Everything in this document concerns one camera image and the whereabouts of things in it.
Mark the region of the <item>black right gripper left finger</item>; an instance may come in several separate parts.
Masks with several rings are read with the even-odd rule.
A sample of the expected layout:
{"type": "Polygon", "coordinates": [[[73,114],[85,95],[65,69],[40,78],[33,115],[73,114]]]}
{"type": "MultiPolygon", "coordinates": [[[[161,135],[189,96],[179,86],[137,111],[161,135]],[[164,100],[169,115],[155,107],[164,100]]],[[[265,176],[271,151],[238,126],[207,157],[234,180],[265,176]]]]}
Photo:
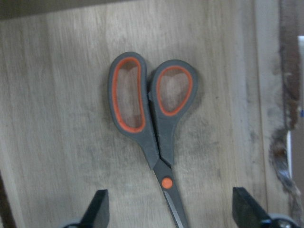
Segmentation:
{"type": "Polygon", "coordinates": [[[78,223],[70,223],[65,228],[107,228],[110,220],[108,190],[96,191],[86,212],[78,223]]]}

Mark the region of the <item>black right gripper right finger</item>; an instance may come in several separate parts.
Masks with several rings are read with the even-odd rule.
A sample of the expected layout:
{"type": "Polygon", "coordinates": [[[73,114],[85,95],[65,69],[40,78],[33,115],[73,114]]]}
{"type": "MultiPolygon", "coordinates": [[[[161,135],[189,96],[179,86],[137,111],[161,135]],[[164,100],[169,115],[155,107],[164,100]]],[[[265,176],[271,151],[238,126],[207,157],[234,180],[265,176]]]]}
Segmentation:
{"type": "Polygon", "coordinates": [[[298,228],[289,216],[267,213],[244,187],[234,187],[232,217],[239,228],[298,228]]]}

